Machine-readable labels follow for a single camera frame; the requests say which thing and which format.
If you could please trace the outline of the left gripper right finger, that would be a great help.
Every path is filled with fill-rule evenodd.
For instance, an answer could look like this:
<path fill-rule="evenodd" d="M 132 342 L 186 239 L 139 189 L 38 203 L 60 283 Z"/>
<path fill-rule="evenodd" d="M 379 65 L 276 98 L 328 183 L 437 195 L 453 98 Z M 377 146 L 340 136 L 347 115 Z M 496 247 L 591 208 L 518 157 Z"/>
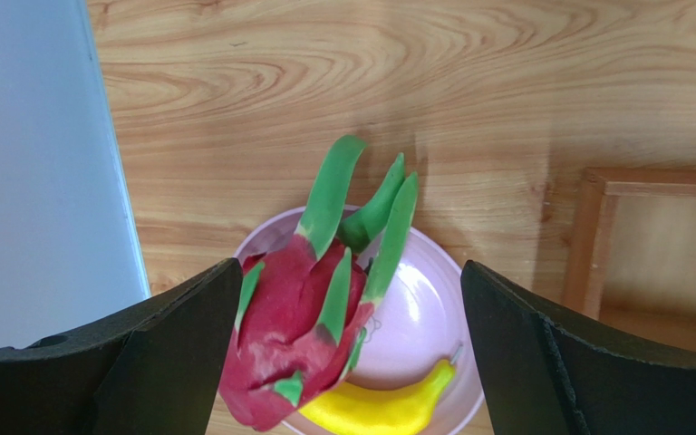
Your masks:
<path fill-rule="evenodd" d="M 602 324 L 473 260 L 460 288 L 497 434 L 696 434 L 696 352 Z"/>

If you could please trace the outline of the yellow banana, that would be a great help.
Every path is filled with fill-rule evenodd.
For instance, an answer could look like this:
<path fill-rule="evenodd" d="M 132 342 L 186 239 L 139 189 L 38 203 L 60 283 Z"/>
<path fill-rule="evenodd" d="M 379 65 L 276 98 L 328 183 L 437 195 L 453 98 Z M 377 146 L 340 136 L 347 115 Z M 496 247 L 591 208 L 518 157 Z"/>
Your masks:
<path fill-rule="evenodd" d="M 395 390 L 370 390 L 349 382 L 320 394 L 299 411 L 333 434 L 418 434 L 430 424 L 440 396 L 456 375 L 460 346 L 438 360 L 420 381 Z"/>

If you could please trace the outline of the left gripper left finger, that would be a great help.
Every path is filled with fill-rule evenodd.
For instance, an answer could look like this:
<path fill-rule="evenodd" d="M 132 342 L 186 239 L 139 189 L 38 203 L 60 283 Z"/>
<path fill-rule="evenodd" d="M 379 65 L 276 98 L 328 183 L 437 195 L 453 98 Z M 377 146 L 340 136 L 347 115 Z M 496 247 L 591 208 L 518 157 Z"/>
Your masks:
<path fill-rule="evenodd" d="M 242 270 L 226 259 L 115 314 L 0 348 L 0 434 L 202 434 Z"/>

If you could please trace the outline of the red dragon fruit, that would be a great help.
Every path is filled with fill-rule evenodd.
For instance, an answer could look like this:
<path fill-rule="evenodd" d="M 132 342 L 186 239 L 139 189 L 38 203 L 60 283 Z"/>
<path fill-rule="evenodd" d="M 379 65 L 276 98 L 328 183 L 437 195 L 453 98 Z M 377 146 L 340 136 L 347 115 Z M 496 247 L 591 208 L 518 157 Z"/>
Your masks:
<path fill-rule="evenodd" d="M 371 199 L 345 210 L 366 149 L 353 135 L 327 151 L 288 242 L 247 257 L 218 392 L 242 425 L 267 431 L 343 382 L 363 328 L 401 262 L 419 196 L 399 154 Z"/>

